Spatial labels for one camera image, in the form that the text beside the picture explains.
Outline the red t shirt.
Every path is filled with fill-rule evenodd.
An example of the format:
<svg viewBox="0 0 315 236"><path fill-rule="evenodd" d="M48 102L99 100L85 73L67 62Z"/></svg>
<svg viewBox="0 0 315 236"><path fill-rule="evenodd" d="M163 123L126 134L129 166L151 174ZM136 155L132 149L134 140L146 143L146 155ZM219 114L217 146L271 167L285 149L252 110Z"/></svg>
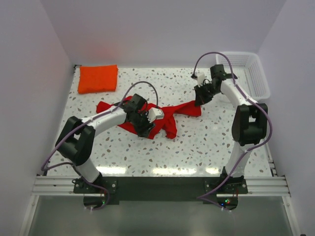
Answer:
<svg viewBox="0 0 315 236"><path fill-rule="evenodd" d="M109 108L111 108L113 104L105 103L100 101L96 106L96 113L101 113ZM177 127L174 118L174 114L186 115L191 117L199 117L201 116L201 106L195 106L195 101L190 101L186 103L182 103L176 106L166 106L161 108L164 112L164 118L158 119L154 121L154 128L149 134L148 139L154 139L155 135L158 134L161 130L164 130L166 133L166 137L169 139L174 139L177 136ZM126 122L124 124L118 125L118 127L136 134L136 130L130 122Z"/></svg>

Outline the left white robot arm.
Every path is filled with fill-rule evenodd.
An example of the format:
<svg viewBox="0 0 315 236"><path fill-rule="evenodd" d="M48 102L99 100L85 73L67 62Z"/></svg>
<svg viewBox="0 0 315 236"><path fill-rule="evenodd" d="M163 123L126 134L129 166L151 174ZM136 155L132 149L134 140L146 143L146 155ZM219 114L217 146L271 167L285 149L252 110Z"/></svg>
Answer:
<svg viewBox="0 0 315 236"><path fill-rule="evenodd" d="M155 126L154 121L163 118L164 113L157 106L143 111L145 104L146 100L135 94L130 100L116 103L94 116L82 119L72 116L66 121L55 148L71 161L91 193L98 192L103 185L102 174L91 160L95 137L127 122L133 125L139 137L147 138Z"/></svg>

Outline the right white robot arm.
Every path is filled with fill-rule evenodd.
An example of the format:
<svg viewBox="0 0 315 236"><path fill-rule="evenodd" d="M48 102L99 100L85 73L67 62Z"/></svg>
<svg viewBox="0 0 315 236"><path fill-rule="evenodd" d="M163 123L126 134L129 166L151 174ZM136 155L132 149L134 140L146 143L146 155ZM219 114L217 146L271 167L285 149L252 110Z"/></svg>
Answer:
<svg viewBox="0 0 315 236"><path fill-rule="evenodd" d="M219 181L221 191L231 193L237 187L236 179L244 177L251 152L266 137L268 108L266 104L252 99L241 87L238 77L234 73L226 73L222 64L212 66L210 72L210 80L202 72L191 76L197 80L195 106L205 105L221 93L235 108L231 128L234 146Z"/></svg>

